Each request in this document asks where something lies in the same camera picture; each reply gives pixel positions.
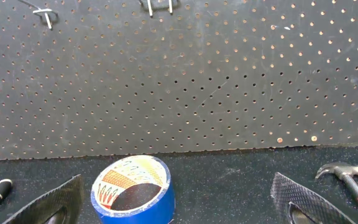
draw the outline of black countertop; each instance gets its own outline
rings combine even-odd
[[[325,163],[358,164],[358,147],[296,147],[243,151],[155,154],[170,169],[176,198],[174,223],[277,223],[270,188],[275,172],[319,194],[358,209],[333,175],[314,182]],[[0,223],[67,178],[82,174],[85,202],[78,223],[99,223],[90,202],[91,186],[108,165],[124,156],[0,161],[0,180],[14,190],[0,206]]]

